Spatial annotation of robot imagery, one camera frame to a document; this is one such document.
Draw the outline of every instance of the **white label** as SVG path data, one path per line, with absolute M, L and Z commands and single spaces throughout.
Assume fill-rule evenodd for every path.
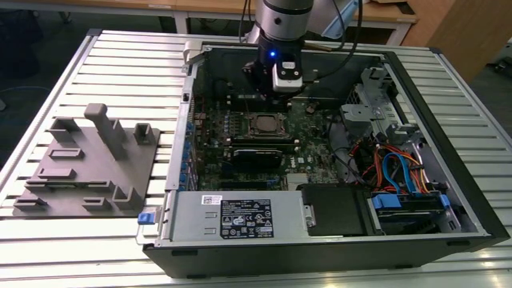
M 149 8 L 164 8 L 164 9 L 170 9 L 170 5 L 156 5 L 156 4 L 149 4 Z
M 220 205 L 222 200 L 221 195 L 202 195 L 201 204 L 202 205 Z
M 294 69 L 294 62 L 282 62 L 284 69 Z

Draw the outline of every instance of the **barcode sticker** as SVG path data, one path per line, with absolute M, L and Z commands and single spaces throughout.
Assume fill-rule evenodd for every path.
M 201 204 L 202 205 L 220 205 L 222 200 L 221 195 L 202 195 Z

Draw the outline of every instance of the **floor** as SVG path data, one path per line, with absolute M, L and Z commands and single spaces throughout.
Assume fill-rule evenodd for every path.
M 32 45 L 32 49 L 38 59 L 40 71 L 25 79 L 0 78 L 0 91 L 18 86 L 41 86 L 50 89 L 89 28 L 174 32 L 172 19 L 161 17 L 73 13 L 70 19 L 70 23 L 64 24 L 56 12 L 37 12 L 37 22 L 44 39 Z M 236 36 L 238 21 L 210 22 L 210 20 L 204 20 L 200 22 L 193 19 L 190 29 L 196 34 Z M 242 30 L 246 32 L 249 29 L 250 26 L 245 23 Z M 485 68 L 470 83 L 470 87 L 506 132 L 512 134 L 512 104 L 510 101 L 506 101 L 506 96 L 512 91 L 512 79 L 493 73 L 490 68 Z M 0 93 L 0 100 L 6 104 L 4 111 L 0 111 L 0 168 L 26 130 L 46 94 L 42 89 L 17 89 Z

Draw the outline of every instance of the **wooden table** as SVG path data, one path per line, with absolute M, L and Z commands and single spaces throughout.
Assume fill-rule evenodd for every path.
M 250 14 L 254 14 L 256 0 L 252 1 Z M 210 18 L 240 20 L 244 0 L 176 0 L 174 18 L 180 34 L 188 34 L 189 18 Z M 364 4 L 362 27 L 392 29 L 393 32 L 386 44 L 398 46 L 409 31 L 410 25 L 417 22 L 416 15 L 406 15 L 400 12 L 394 4 L 378 4 L 370 2 Z M 349 26 L 357 25 L 357 12 Z
M 240 20 L 242 5 L 244 0 L 0 0 L 0 8 L 174 17 L 178 34 L 189 33 L 190 18 Z M 356 19 L 349 26 L 357 25 Z M 393 4 L 364 5 L 362 27 L 392 29 L 388 45 L 401 44 L 416 22 L 416 15 L 402 14 Z

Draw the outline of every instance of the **table leg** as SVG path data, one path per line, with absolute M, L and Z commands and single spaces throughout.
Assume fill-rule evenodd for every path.
M 176 21 L 176 31 L 177 34 L 189 33 L 189 16 L 185 11 L 173 11 L 173 17 Z
M 393 30 L 393 33 L 390 33 L 389 39 L 385 44 L 390 46 L 400 46 L 401 41 L 405 38 L 406 32 L 409 31 L 409 28 L 410 28 L 409 23 L 397 24 L 397 27 Z

